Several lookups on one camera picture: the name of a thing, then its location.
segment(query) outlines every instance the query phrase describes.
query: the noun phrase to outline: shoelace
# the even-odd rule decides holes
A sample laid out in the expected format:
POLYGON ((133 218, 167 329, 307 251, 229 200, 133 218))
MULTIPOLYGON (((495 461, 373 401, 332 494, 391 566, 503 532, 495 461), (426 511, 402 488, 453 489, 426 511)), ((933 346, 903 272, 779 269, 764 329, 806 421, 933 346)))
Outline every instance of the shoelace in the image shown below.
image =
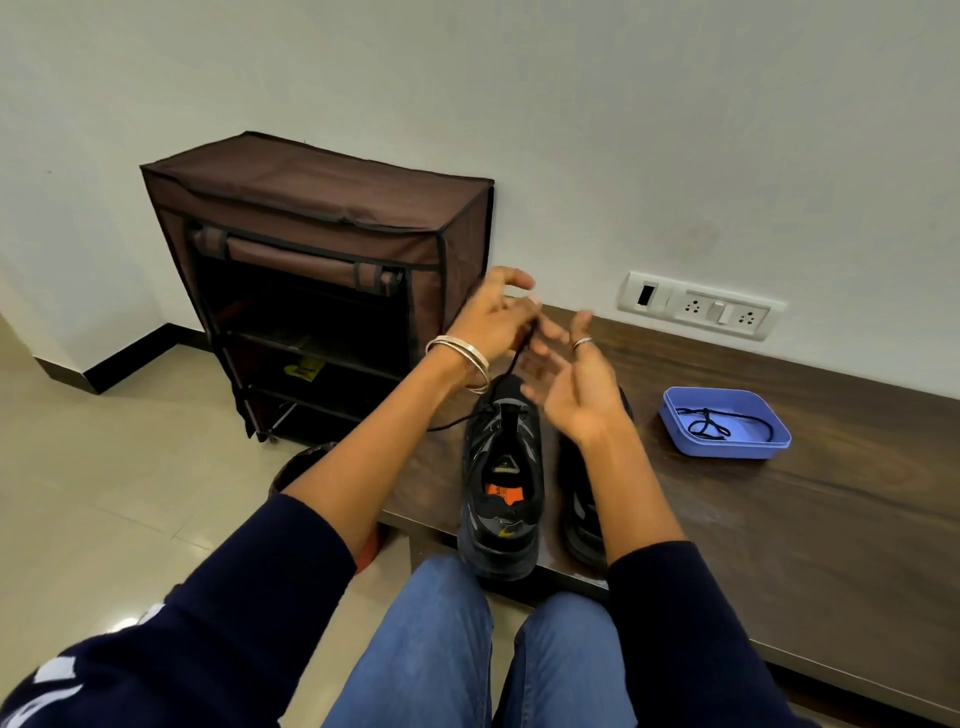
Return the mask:
POLYGON ((701 440, 726 440, 731 436, 731 432, 726 427, 720 425, 720 423, 714 422, 710 415, 722 415, 724 417, 736 417, 740 420, 753 420, 755 423, 760 423, 764 425, 767 430, 770 432, 770 436, 767 438, 766 442, 773 442, 774 439, 774 426, 768 423, 766 420, 761 420, 759 417, 754 417, 753 415, 740 415, 736 412, 721 412, 718 409, 691 409, 690 407, 677 407, 678 415, 702 415, 703 420, 694 420, 692 423, 686 426, 686 431, 689 432, 694 437, 699 437, 701 440), (697 430, 693 431, 693 428, 697 425, 702 424, 703 426, 697 430), (707 432, 708 427, 714 427, 719 435, 711 435, 707 432))
MULTIPOLYGON (((520 359, 520 355, 523 353, 524 349, 530 346, 530 342, 533 340, 535 333, 537 333, 536 321, 530 327, 530 330, 527 331, 526 334, 523 336, 523 338, 520 340, 520 346, 516 348, 514 359, 513 361, 510 362, 510 366, 507 367, 507 371, 503 374, 503 376, 497 379, 496 384, 493 386, 493 391, 490 396, 490 401, 496 400, 497 388, 499 388, 499 386, 506 380, 506 378, 514 372, 514 367, 516 366, 517 361, 520 359)), ((492 407, 482 407, 481 409, 478 409, 476 412, 470 412, 468 415, 464 415, 463 417, 457 420, 454 420, 452 423, 447 423, 446 425, 439 425, 437 427, 428 427, 426 431, 440 432, 443 429, 450 429, 454 425, 459 425, 462 422, 466 422, 467 420, 470 420, 474 417, 479 417, 480 415, 495 415, 495 414, 496 414, 496 410, 493 409, 492 407)))

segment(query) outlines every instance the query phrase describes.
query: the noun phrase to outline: brown fabric shoe rack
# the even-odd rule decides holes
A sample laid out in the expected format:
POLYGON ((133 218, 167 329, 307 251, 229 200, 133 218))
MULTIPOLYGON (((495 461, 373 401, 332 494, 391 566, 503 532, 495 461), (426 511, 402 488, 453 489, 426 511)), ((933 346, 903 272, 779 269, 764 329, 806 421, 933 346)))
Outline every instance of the brown fabric shoe rack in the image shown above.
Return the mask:
POLYGON ((254 132, 141 169, 247 434, 261 442, 346 435, 487 268, 493 180, 254 132))

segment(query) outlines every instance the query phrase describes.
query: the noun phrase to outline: hand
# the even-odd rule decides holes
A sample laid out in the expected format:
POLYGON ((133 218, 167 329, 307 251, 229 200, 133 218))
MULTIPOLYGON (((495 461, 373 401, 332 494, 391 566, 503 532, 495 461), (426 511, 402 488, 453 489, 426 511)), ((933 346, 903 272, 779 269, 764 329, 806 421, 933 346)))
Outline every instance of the hand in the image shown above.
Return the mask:
MULTIPOLYGON (((529 330, 528 325, 539 317, 540 333, 544 336, 566 341, 566 331, 540 314, 542 303, 536 296, 514 299, 504 295, 508 285, 532 290, 533 278, 517 268, 497 266, 491 268, 487 277, 467 301, 453 326, 447 332, 450 336, 463 339, 493 362, 508 351, 519 346, 520 340, 529 330)), ((446 349, 436 347, 433 351, 446 349)), ((467 363, 466 372, 472 372, 467 382, 480 385, 483 378, 467 363)))
MULTIPOLYGON (((574 316, 570 341, 589 336, 592 317, 589 311, 574 316)), ((520 358, 520 368, 533 380, 523 385, 524 396, 542 406, 547 419, 581 449, 606 437, 612 428, 634 429, 620 401, 616 373, 592 342, 577 347, 571 364, 535 340, 520 358)))

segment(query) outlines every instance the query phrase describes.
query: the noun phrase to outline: person's right hand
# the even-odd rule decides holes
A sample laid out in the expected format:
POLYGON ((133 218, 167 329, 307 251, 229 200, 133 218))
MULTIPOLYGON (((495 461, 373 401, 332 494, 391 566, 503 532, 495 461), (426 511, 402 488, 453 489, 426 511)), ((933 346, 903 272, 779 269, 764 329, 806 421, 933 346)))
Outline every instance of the person's right hand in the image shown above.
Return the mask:
MULTIPOLYGON (((593 314, 580 311, 570 324, 570 342, 589 336, 593 314)), ((581 449, 612 429, 634 429, 620 401, 610 362, 592 342, 581 344, 571 364, 539 339, 520 359, 527 373, 523 395, 543 407, 547 419, 581 449)))

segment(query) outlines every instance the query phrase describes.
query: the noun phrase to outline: beige tile floor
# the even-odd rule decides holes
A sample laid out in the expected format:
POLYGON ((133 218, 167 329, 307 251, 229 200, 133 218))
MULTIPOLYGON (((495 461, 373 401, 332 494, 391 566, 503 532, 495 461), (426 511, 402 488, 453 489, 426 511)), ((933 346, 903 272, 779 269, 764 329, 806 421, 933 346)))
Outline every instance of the beige tile floor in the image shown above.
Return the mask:
MULTIPOLYGON (((244 436, 212 355, 174 347, 100 397, 49 379, 0 318, 0 697, 136 619, 263 501, 298 448, 244 436)), ((284 728, 317 728, 410 575, 406 539, 350 584, 284 728)), ((528 612, 491 597, 494 704, 528 612)))

